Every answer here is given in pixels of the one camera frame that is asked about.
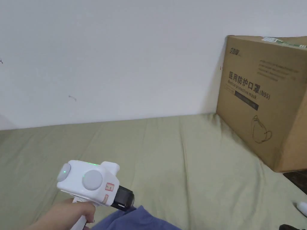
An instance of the device handle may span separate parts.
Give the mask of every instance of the device handle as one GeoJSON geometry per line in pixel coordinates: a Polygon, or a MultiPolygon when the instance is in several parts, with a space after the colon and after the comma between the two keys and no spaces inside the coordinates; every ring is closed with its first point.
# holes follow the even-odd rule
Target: device handle
{"type": "MultiPolygon", "coordinates": [[[[87,202],[87,201],[88,200],[86,199],[75,197],[72,202],[76,203],[76,202],[87,202]]],[[[81,216],[80,219],[74,224],[74,226],[70,230],[82,230],[85,225],[86,225],[86,217],[81,216]]]]}

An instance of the cardboard box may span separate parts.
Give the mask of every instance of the cardboard box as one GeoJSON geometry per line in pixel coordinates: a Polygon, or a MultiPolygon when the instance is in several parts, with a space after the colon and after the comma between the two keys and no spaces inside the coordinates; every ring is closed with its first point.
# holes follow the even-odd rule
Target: cardboard box
{"type": "Polygon", "coordinates": [[[227,38],[217,113],[276,172],[307,168],[306,45],[227,38]]]}

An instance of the white wall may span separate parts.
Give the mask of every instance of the white wall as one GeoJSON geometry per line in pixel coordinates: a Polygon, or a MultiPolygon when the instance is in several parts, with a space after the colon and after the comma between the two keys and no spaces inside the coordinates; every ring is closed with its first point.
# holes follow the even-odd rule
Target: white wall
{"type": "Polygon", "coordinates": [[[0,0],[0,129],[213,112],[225,36],[307,35],[306,8],[0,0]]]}

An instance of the blue clothing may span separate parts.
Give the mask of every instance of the blue clothing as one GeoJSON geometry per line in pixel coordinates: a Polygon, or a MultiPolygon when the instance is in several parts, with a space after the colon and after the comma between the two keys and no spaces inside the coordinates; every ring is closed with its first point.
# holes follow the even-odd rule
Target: blue clothing
{"type": "Polygon", "coordinates": [[[143,206],[126,212],[116,211],[96,224],[92,230],[180,230],[174,225],[153,217],[143,206]]]}

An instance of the gray button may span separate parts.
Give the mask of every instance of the gray button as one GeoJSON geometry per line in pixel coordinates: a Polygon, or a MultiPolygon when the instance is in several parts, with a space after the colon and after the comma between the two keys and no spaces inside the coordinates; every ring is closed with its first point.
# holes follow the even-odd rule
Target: gray button
{"type": "Polygon", "coordinates": [[[59,173],[59,175],[57,177],[57,181],[61,182],[61,181],[65,180],[66,177],[68,176],[68,173],[69,173],[70,169],[71,169],[70,164],[65,163],[63,165],[62,169],[60,170],[60,173],[59,173]]]}
{"type": "Polygon", "coordinates": [[[102,184],[102,175],[97,170],[91,170],[84,174],[82,184],[87,190],[96,190],[102,184]]]}

